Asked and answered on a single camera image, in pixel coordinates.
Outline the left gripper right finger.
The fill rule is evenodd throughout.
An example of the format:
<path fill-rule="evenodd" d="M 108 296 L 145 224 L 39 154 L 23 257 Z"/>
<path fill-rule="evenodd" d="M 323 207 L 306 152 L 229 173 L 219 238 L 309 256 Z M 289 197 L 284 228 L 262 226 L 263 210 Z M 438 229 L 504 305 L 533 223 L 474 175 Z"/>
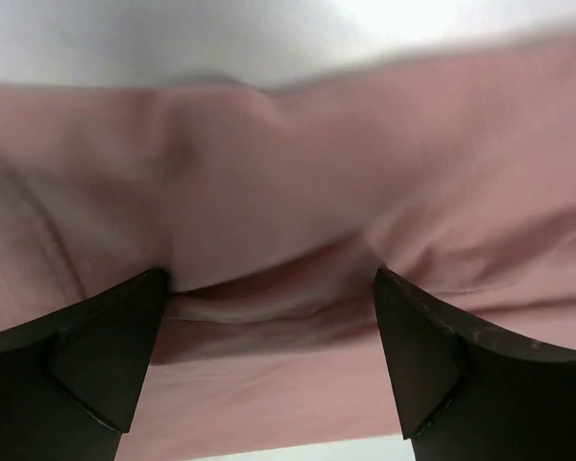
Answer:
<path fill-rule="evenodd" d="M 374 308 L 419 460 L 576 460 L 576 351 L 499 327 L 392 271 Z"/>

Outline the pink t shirt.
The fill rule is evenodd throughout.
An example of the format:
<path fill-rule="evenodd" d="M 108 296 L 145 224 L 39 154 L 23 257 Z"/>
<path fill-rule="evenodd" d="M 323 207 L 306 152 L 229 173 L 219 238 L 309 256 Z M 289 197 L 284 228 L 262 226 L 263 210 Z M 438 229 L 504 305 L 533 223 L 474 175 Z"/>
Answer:
<path fill-rule="evenodd" d="M 122 460 L 396 432 L 383 265 L 576 349 L 576 34 L 278 92 L 0 85 L 0 330 L 172 277 Z"/>

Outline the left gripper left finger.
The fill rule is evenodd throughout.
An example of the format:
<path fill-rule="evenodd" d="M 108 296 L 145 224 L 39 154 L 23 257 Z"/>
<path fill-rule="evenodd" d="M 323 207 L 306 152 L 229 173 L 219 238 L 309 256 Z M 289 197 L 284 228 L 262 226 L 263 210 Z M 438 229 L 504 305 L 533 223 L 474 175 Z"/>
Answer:
<path fill-rule="evenodd" d="M 0 460 L 114 459 L 167 299 L 168 274 L 154 268 L 0 331 Z"/>

